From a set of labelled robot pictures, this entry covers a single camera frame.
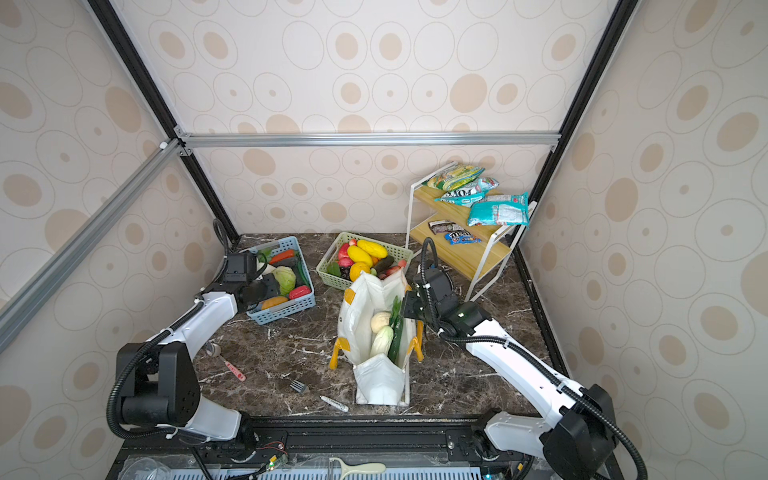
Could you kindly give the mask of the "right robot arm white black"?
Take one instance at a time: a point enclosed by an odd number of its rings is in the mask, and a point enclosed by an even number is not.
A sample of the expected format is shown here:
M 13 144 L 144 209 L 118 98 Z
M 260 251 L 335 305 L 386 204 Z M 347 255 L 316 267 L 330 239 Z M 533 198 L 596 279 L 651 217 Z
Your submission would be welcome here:
M 616 423 L 611 396 L 557 372 L 508 334 L 474 301 L 463 301 L 439 266 L 435 242 L 422 243 L 415 288 L 400 314 L 423 321 L 439 338 L 482 360 L 539 413 L 538 418 L 491 412 L 480 424 L 480 445 L 492 455 L 513 451 L 544 459 L 562 479 L 599 479 L 600 469 L 623 446 L 636 476 L 648 478 L 639 449 Z

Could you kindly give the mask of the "blue plastic vegetable basket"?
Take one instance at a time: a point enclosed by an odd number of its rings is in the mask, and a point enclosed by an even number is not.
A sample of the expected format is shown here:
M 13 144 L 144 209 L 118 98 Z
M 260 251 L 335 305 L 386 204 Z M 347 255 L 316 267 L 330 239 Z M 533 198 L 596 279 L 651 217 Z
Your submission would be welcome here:
M 289 317 L 316 306 L 315 289 L 309 269 L 296 237 L 251 247 L 257 267 L 263 270 L 257 278 L 261 296 L 247 308 L 247 316 L 259 325 Z

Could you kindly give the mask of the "white radish with leaves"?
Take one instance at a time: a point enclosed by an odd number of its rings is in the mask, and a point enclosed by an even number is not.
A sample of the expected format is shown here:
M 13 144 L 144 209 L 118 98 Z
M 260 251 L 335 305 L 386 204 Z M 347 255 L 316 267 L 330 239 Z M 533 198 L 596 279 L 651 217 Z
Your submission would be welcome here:
M 382 354 L 388 358 L 388 350 L 390 348 L 390 344 L 393 338 L 393 330 L 391 328 L 391 323 L 394 320 L 396 320 L 398 316 L 402 317 L 402 315 L 400 314 L 401 306 L 402 306 L 402 299 L 399 297 L 395 297 L 391 309 L 387 311 L 391 313 L 389 325 L 385 326 L 378 334 L 374 334 L 372 332 L 373 340 L 370 347 L 371 357 Z

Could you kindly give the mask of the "green cucumber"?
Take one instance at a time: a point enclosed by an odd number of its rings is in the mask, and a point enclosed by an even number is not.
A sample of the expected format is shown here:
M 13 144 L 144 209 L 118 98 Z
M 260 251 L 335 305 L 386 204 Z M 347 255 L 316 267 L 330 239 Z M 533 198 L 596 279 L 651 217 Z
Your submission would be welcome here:
M 402 342 L 403 327 L 404 319 L 400 316 L 398 316 L 397 319 L 391 323 L 393 338 L 388 350 L 388 358 L 393 364 L 397 364 L 398 361 L 400 345 Z

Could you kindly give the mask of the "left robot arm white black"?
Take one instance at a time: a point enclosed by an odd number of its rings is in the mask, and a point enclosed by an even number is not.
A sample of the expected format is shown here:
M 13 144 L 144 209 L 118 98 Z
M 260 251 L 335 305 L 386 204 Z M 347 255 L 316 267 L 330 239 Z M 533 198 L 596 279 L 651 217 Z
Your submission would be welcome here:
M 266 299 L 259 280 L 266 257 L 235 251 L 221 220 L 213 221 L 213 230 L 224 246 L 214 280 L 170 326 L 145 342 L 126 344 L 117 354 L 106 422 L 123 440 L 187 432 L 248 448 L 256 443 L 249 415 L 202 396 L 193 360 L 221 326 Z

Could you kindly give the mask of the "white grocery bag yellow handles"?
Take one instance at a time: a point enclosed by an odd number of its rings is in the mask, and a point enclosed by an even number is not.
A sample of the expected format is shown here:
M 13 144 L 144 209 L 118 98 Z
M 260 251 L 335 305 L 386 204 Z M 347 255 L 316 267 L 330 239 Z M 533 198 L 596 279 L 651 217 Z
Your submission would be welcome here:
M 401 271 L 385 279 L 362 273 L 344 290 L 329 368 L 341 357 L 352 364 L 359 405 L 410 404 L 410 358 L 424 359 L 423 323 L 404 313 L 410 292 Z

